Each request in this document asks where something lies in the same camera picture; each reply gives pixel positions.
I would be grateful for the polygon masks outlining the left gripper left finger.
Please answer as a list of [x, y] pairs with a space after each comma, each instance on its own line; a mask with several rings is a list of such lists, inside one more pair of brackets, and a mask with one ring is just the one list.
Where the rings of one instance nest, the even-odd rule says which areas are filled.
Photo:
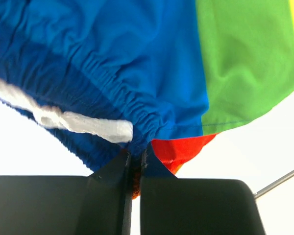
[[0, 176], [0, 235], [128, 235], [131, 156], [90, 176]]

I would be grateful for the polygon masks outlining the aluminium table edge rail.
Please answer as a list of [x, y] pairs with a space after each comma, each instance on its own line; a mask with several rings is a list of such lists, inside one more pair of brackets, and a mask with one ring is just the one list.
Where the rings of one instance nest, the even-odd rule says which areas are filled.
[[279, 185], [283, 184], [284, 182], [288, 181], [289, 179], [294, 177], [294, 170], [288, 172], [284, 176], [280, 177], [279, 179], [275, 180], [274, 182], [270, 183], [269, 185], [265, 186], [261, 190], [257, 191], [254, 194], [254, 199], [258, 199], [262, 197], [263, 195], [267, 194], [271, 190], [275, 189]]

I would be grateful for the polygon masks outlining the rainbow striped shorts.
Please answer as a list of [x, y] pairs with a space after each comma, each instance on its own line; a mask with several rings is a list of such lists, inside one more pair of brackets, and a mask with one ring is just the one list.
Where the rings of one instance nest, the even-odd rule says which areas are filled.
[[0, 100], [91, 170], [173, 173], [294, 91], [294, 0], [0, 0]]

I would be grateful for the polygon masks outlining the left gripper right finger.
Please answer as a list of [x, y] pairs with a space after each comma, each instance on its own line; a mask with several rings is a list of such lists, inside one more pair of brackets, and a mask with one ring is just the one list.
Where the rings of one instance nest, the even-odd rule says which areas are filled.
[[250, 188], [233, 179], [174, 176], [149, 146], [142, 154], [143, 235], [263, 235]]

